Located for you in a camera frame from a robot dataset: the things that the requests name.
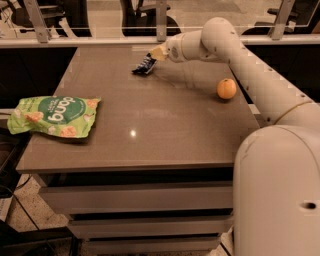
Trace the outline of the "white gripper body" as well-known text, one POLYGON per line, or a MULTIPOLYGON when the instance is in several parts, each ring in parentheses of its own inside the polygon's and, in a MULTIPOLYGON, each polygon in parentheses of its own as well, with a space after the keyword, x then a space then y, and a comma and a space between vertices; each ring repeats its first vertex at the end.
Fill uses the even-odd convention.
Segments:
POLYGON ((201 32, 192 31, 174 35, 166 41, 165 45, 168 57, 173 62, 198 60, 201 50, 201 32))

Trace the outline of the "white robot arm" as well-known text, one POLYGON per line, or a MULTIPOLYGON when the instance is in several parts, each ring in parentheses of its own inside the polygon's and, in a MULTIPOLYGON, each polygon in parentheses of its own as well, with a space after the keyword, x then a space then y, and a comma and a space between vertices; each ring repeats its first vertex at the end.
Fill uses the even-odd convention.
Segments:
POLYGON ((235 256, 320 256, 320 106, 248 50, 224 18, 167 39, 151 55, 224 61, 266 122, 235 158, 235 256))

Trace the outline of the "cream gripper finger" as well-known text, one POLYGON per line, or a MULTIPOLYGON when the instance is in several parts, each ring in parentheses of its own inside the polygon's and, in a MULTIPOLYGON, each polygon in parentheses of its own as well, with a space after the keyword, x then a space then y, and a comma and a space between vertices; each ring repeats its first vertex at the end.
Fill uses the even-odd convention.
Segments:
POLYGON ((166 51, 166 47, 161 44, 150 50, 151 57, 158 61, 165 61, 168 57, 168 53, 166 51))

